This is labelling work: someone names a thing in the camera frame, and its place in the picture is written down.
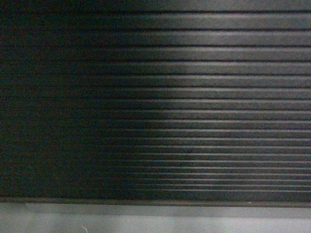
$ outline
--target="corrugated metal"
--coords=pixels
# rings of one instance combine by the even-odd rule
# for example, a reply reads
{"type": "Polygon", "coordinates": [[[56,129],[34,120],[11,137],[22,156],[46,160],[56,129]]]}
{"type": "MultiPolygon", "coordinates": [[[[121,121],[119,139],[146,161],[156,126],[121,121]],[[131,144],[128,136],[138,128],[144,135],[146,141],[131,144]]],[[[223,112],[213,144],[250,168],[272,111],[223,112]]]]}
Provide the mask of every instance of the corrugated metal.
{"type": "Polygon", "coordinates": [[[4,6],[0,196],[311,201],[310,10],[4,6]]]}

